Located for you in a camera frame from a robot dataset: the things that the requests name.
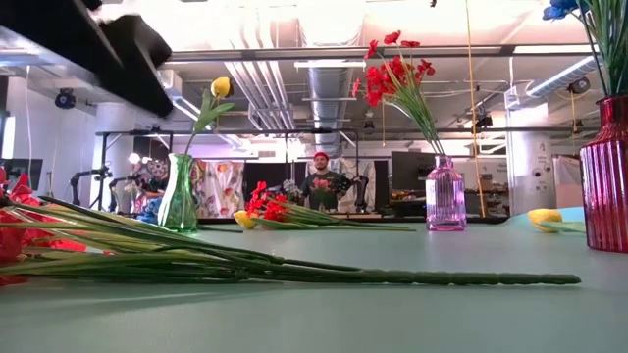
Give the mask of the red artificial flower bunch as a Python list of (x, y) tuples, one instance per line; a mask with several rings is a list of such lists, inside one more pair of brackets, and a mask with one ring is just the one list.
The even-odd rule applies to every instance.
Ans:
[(0, 286), (30, 277), (160, 284), (249, 280), (427, 285), (574, 285), (575, 275), (360, 269), (186, 237), (142, 221), (34, 198), (0, 167)]
[(313, 230), (318, 228), (383, 229), (391, 231), (412, 231), (410, 227), (387, 226), (361, 223), (333, 217), (327, 213), (311, 210), (290, 203), (283, 194), (268, 191), (266, 183), (260, 181), (251, 192), (245, 209), (257, 226), (275, 230)]
[(380, 66), (370, 66), (363, 78), (357, 78), (351, 86), (351, 97), (361, 96), (369, 106), (391, 105), (412, 120), (433, 150), (445, 153), (437, 133), (433, 114), (422, 90), (425, 76), (432, 76), (436, 70), (425, 59), (414, 60), (413, 54), (403, 55), (403, 49), (418, 48), (416, 40), (404, 40), (397, 30), (384, 36), (383, 43), (393, 46), (396, 54), (386, 60), (378, 51), (379, 41), (372, 40), (364, 59), (378, 56), (383, 60)]

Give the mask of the yellow artificial tulip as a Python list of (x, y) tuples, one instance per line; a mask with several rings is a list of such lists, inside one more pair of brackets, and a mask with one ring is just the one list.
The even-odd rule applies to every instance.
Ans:
[(566, 222), (561, 213), (554, 209), (536, 209), (528, 212), (528, 218), (534, 228), (544, 233), (585, 233), (583, 222)]
[(233, 93), (233, 80), (228, 76), (217, 77), (212, 81), (209, 88), (203, 90), (200, 113), (185, 146), (185, 155), (188, 154), (193, 139), (198, 133), (209, 126), (216, 127), (220, 117), (235, 106), (234, 103), (224, 102), (224, 99), (231, 97)]
[(256, 223), (253, 221), (253, 218), (257, 217), (255, 213), (250, 215), (246, 210), (240, 210), (233, 213), (233, 217), (236, 223), (245, 229), (256, 228)]

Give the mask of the blue artificial flower bunch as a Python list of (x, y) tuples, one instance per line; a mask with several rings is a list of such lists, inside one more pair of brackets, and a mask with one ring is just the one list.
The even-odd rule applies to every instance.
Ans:
[(628, 0), (549, 0), (543, 20), (574, 16), (585, 27), (591, 45), (598, 45), (607, 80), (606, 96), (628, 95)]
[(158, 215), (159, 209), (161, 207), (163, 198), (162, 197), (153, 197), (149, 198), (146, 201), (146, 204), (143, 206), (142, 211), (136, 217), (139, 221), (157, 225), (158, 224)]

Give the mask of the purple glass vase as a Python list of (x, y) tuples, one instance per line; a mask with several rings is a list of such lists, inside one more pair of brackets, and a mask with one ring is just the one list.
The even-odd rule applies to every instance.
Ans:
[(464, 231), (467, 227), (465, 185), (451, 158), (435, 157), (426, 182), (426, 227), (429, 231)]

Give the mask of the green glass vase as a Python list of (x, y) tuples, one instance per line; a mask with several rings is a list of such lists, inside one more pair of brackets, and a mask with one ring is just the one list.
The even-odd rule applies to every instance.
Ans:
[(194, 232), (197, 217), (190, 185), (192, 158), (170, 153), (169, 161), (169, 179), (158, 212), (158, 225), (177, 232)]

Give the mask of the red glass vase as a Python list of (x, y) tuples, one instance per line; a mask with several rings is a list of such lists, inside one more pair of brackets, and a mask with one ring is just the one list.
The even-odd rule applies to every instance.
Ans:
[(587, 244), (628, 254), (628, 95), (598, 105), (601, 129), (580, 149)]

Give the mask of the person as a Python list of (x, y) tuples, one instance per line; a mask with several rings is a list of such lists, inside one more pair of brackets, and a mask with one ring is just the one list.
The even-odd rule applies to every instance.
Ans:
[(125, 187), (125, 191), (131, 194), (131, 211), (141, 214), (153, 199), (163, 197), (168, 184), (169, 163), (142, 158), (131, 165), (131, 176), (134, 180)]
[(316, 171), (301, 185), (302, 196), (312, 210), (337, 211), (349, 188), (349, 179), (329, 169), (330, 158), (324, 152), (317, 152), (313, 162)]

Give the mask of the black monitor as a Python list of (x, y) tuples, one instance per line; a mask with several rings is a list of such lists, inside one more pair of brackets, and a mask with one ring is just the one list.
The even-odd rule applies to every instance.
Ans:
[(392, 152), (392, 188), (424, 191), (428, 174), (435, 168), (436, 155), (419, 152)]

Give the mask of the floral curtain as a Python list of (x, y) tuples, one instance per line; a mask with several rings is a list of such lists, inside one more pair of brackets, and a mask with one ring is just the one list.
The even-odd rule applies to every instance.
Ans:
[(243, 172), (243, 162), (192, 162), (191, 190), (198, 219), (231, 218), (243, 209)]

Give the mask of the white ceiling light bar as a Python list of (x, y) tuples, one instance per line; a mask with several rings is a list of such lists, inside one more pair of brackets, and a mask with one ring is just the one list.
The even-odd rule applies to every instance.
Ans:
[(344, 60), (309, 60), (295, 62), (296, 69), (360, 69), (366, 68), (364, 61), (344, 61)]

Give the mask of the green table mat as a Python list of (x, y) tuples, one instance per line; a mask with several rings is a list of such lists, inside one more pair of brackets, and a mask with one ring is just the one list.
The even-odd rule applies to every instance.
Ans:
[(0, 287), (0, 353), (628, 353), (628, 254), (518, 217), (463, 232), (207, 233), (286, 258), (409, 271), (556, 273), (577, 286), (309, 283)]

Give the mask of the pink cloth cover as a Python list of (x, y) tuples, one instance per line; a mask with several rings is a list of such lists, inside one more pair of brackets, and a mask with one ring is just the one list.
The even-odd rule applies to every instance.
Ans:
[(558, 208), (583, 205), (580, 160), (572, 156), (554, 155), (553, 174)]

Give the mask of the black ceiling spot lamp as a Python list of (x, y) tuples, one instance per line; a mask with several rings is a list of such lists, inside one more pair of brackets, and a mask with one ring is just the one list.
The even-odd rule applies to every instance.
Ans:
[(54, 100), (55, 106), (63, 110), (71, 110), (77, 104), (77, 98), (71, 88), (61, 88)]
[(591, 83), (585, 76), (576, 79), (567, 86), (567, 90), (574, 95), (584, 94), (588, 92), (590, 88)]

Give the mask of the white ceiling pipe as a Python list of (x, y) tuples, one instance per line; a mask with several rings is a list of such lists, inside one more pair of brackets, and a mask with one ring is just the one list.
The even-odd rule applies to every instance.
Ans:
[(596, 57), (589, 56), (565, 70), (551, 76), (550, 78), (533, 82), (526, 88), (526, 95), (532, 98), (541, 98), (557, 91), (561, 87), (566, 87), (568, 84), (587, 76), (589, 73), (594, 72), (598, 68), (596, 64)]

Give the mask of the black metal rack frame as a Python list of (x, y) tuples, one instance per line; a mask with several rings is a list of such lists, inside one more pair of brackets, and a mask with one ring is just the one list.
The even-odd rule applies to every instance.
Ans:
[(104, 143), (101, 151), (101, 165), (105, 164), (106, 159), (106, 149), (108, 148), (108, 138), (111, 135), (114, 135), (116, 138), (122, 136), (131, 136), (131, 137), (146, 137), (146, 138), (161, 138), (162, 136), (167, 136), (168, 141), (164, 142), (164, 145), (168, 148), (168, 151), (172, 153), (174, 151), (174, 138), (176, 136), (183, 137), (194, 137), (200, 135), (216, 135), (221, 139), (225, 140), (228, 144), (230, 144), (235, 149), (242, 149), (244, 146), (243, 142), (237, 142), (235, 138), (232, 138), (236, 135), (275, 135), (278, 138), (282, 139), (285, 144), (288, 144), (288, 138), (291, 135), (299, 135), (299, 134), (332, 134), (337, 133), (341, 135), (349, 144), (354, 147), (354, 160), (355, 160), (355, 173), (359, 174), (359, 134), (360, 130), (355, 128), (330, 128), (330, 127), (312, 127), (312, 128), (292, 128), (292, 129), (227, 129), (227, 130), (217, 130), (217, 129), (209, 129), (202, 130), (201, 132), (193, 133), (193, 131), (185, 131), (185, 130), (162, 130), (162, 129), (132, 129), (132, 130), (109, 130), (109, 131), (96, 131), (95, 135), (102, 138), (102, 142)]

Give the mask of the silver ceiling duct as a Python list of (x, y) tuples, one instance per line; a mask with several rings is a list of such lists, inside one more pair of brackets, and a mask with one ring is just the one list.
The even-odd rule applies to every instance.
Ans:
[(308, 70), (310, 106), (316, 129), (342, 127), (352, 76), (350, 68)]

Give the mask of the dark wall screen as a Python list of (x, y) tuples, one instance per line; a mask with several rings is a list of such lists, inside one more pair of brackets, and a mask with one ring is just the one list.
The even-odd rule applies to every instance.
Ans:
[(32, 190), (37, 190), (41, 178), (42, 166), (42, 159), (0, 158), (0, 167), (6, 172), (9, 189), (12, 189), (18, 183), (22, 174), (27, 174), (26, 185)]

